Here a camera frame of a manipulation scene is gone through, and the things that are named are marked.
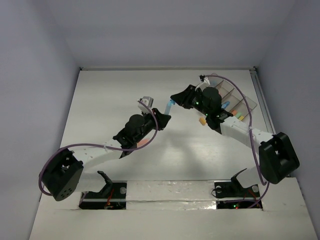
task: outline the black bracket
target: black bracket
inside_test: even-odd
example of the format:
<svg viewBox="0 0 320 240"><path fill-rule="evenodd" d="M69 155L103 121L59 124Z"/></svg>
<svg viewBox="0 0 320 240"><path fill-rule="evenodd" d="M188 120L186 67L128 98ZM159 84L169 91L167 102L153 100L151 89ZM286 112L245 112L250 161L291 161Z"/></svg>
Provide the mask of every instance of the black bracket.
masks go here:
<svg viewBox="0 0 320 240"><path fill-rule="evenodd" d="M237 180L237 176L242 173L244 170L241 170L236 175L231 178L231 181L216 181L214 182L214 189L212 193L215 192L215 197L217 199L223 198L243 198L244 196L250 197L250 191L253 191L253 186L258 188L258 185L253 185L248 188L243 188L239 181ZM256 197L260 197L260 192L254 192Z"/></svg>

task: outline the yellow object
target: yellow object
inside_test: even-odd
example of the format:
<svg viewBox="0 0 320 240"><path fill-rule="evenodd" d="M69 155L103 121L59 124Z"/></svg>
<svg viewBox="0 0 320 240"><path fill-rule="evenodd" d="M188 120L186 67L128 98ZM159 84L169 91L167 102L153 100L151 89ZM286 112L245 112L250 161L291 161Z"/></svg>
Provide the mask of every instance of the yellow object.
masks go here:
<svg viewBox="0 0 320 240"><path fill-rule="evenodd" d="M204 126L206 125L207 121L203 118L203 117L200 117L199 118L199 122Z"/></svg>

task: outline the clear plastic container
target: clear plastic container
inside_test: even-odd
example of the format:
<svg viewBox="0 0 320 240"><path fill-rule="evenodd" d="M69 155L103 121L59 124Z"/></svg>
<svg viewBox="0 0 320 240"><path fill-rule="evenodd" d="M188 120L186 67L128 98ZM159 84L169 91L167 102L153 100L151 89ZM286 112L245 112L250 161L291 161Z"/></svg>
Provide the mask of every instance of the clear plastic container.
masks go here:
<svg viewBox="0 0 320 240"><path fill-rule="evenodd" d="M241 117L239 119L243 120L248 114L249 111L247 109L245 100L242 98L241 94L234 90L234 86L231 85L229 82L222 80L220 83L216 84L214 86L216 89L218 89L219 94L222 97L222 104L226 103L227 101L230 102L230 104L225 108L227 112L230 113L237 113L237 117ZM255 103L253 100L251 100L249 97L245 97L245 99L248 102L250 112L257 106L257 103Z"/></svg>
<svg viewBox="0 0 320 240"><path fill-rule="evenodd" d="M223 103L229 96L231 96L233 90L235 89L234 86L232 86L230 83L224 80L220 82L215 88L218 89L219 94L222 97Z"/></svg>
<svg viewBox="0 0 320 240"><path fill-rule="evenodd" d="M248 102L250 112L252 112L252 110L255 109L257 104L247 96L245 97L245 99ZM237 114L241 113L240 115L244 116L244 117L246 117L249 114L248 108L246 106L246 103L245 103L244 99L242 99L237 105L235 105L229 112L232 112L234 110L237 112Z"/></svg>

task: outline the wire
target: wire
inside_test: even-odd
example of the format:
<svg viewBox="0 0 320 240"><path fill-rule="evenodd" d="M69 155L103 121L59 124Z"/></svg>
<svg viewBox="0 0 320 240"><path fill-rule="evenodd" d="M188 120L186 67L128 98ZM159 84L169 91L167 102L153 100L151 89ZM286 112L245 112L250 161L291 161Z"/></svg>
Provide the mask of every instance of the wire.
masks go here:
<svg viewBox="0 0 320 240"><path fill-rule="evenodd" d="M254 204L252 204L251 206L247 207L248 209L251 209L251 208L253 208L255 205L259 204L259 202L261 201L261 199L266 195L266 193L267 193L267 191L268 191L268 189L269 189L269 186L270 186L270 182L268 182L268 183L266 184L266 188L265 188L265 190L264 190L264 193L261 195L261 197L260 197L257 201L255 201Z"/></svg>
<svg viewBox="0 0 320 240"><path fill-rule="evenodd" d="M110 196L108 197L108 199L106 200L106 204L104 205L104 207L107 207L110 205L110 199L112 198L112 194L114 194L115 189L112 188Z"/></svg>
<svg viewBox="0 0 320 240"><path fill-rule="evenodd" d="M213 192L215 192L215 191L216 191L216 189L213 189L213 190L211 191L211 195L214 196L214 197L217 199L217 197L213 194Z"/></svg>
<svg viewBox="0 0 320 240"><path fill-rule="evenodd" d="M117 151L123 151L123 152L133 152L133 151L136 151L136 150L139 150L139 149L143 149L144 147L146 147L147 145L149 145L156 137L157 133L158 133L158 130L159 130L159 125L158 125L158 121L157 121L157 118L154 114L154 112L152 111L152 109L150 107L148 107L147 105L145 105L142 101L138 101L142 106L144 106L148 111L149 113L151 114L151 116L153 117L154 119L154 122L155 122L155 132L152 136L152 138L150 139L150 141L148 141L146 144L142 145L142 146L139 146L137 148L131 148L131 149L125 149L125 148L117 148L117 147L113 147L113 146L104 146L104 145L101 145L101 144L94 144L94 143L76 143L76 144L70 144L70 145L67 145L67 146L64 146L64 147L61 147L60 149L58 149L58 151L56 151L49 159L48 161L46 161L46 163L44 164L40 174L39 174L39 179L38 179L38 187L40 189L40 191L47 195L47 196L52 196L51 193L45 191L44 189L44 186L42 185L42 179L43 179L43 176L44 176L44 173L48 167L48 165L51 163L51 161L59 154L61 153L63 150L66 150L68 148L73 148L73 147L80 147L80 146L89 146L89 147L96 147L96 148L105 148L105 149L111 149L111 150L117 150Z"/></svg>
<svg viewBox="0 0 320 240"><path fill-rule="evenodd" d="M228 79L228 78L226 78L224 76L220 76L220 75L216 75L216 74L210 74L210 75L205 75L205 77L215 77L215 78L221 78L221 79L226 80L227 82L231 83L238 90L240 95L242 96L242 98L244 100L244 103L245 103L245 106L246 106L246 108L247 108L247 110L249 112L249 138L250 138L250 145L251 145L251 150L252 150L252 154L253 154L254 163L255 163L255 166L256 166L256 169L257 169L261 184L263 186L265 186L267 183L264 182L264 179L262 177L262 174L261 174L261 171L260 171L260 168L259 168L258 159L257 159L257 156L256 156L254 136L252 134L252 129L251 129L252 128L252 114L251 114L251 110L250 110L250 107L249 107L249 103L248 103L248 101L246 99L246 96L244 95L244 93L240 90L240 88L233 81L231 81L230 79Z"/></svg>

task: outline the red wire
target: red wire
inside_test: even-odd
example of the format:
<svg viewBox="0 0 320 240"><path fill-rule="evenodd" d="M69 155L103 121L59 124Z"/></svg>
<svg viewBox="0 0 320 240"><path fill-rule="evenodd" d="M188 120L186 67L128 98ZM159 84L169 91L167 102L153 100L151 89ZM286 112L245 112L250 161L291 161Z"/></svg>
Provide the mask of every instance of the red wire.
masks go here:
<svg viewBox="0 0 320 240"><path fill-rule="evenodd" d="M109 201L110 201L110 199L112 198L112 194L114 193L114 190L115 190L114 188L111 190L110 196L108 197L108 199L107 199L107 201L106 201L105 207L107 207L107 206L110 205Z"/></svg>
<svg viewBox="0 0 320 240"><path fill-rule="evenodd" d="M256 197L256 195L254 194L254 192L251 191L250 189L248 189L248 192L253 196L254 201L257 201L257 197Z"/></svg>

